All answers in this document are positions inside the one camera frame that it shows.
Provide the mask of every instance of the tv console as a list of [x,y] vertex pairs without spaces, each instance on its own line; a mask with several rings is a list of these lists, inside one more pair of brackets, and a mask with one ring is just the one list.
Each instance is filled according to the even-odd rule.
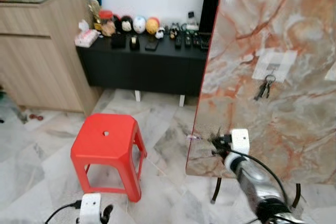
[[199,48],[175,49],[175,41],[166,35],[156,51],[146,51],[149,35],[138,35],[140,50],[129,47],[111,48],[111,38],[98,38],[90,48],[77,47],[77,52],[90,86],[198,96],[202,84],[207,52]]

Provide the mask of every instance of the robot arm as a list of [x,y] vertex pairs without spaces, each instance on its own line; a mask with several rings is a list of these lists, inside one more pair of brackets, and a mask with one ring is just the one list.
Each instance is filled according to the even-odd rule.
[[284,201],[284,196],[271,183],[269,176],[248,158],[230,152],[235,150],[243,154],[248,153],[247,129],[234,129],[229,137],[218,135],[212,142],[217,149],[216,153],[223,158],[226,168],[236,174],[251,210],[263,224],[304,223],[293,217]]

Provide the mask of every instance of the wooden cabinet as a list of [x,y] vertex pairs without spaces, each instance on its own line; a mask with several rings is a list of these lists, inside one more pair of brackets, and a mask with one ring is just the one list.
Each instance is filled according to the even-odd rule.
[[3,69],[18,105],[80,111],[66,67],[48,38],[1,36]]
[[86,0],[0,4],[0,82],[17,105],[89,115],[100,90],[87,83],[74,38]]

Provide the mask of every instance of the keys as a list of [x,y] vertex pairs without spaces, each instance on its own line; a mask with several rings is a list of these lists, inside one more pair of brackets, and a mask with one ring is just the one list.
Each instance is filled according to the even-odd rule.
[[267,81],[264,81],[264,83],[259,87],[259,93],[257,94],[256,97],[254,97],[254,100],[258,101],[259,98],[262,98],[264,96],[266,88],[267,88]]
[[259,93],[254,97],[254,100],[258,101],[260,98],[263,98],[266,93],[266,98],[269,98],[269,92],[273,82],[276,78],[273,74],[269,74],[265,77],[263,84],[259,87]]

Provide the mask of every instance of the metal stand leg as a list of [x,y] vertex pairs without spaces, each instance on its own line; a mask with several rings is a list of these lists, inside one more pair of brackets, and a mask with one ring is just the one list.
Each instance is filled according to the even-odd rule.
[[179,104],[180,107],[184,106],[184,99],[185,99],[185,95],[181,94],[180,95],[180,104]]
[[295,209],[298,206],[301,197],[301,184],[296,184],[296,195],[292,204],[292,208]]
[[217,178],[217,185],[216,185],[216,189],[215,189],[215,192],[214,192],[214,196],[212,197],[212,200],[210,201],[211,204],[214,204],[216,202],[216,199],[217,199],[217,196],[218,196],[218,193],[219,193],[219,189],[220,189],[220,184],[222,182],[222,178]]
[[139,90],[135,90],[135,100],[141,102],[141,92]]

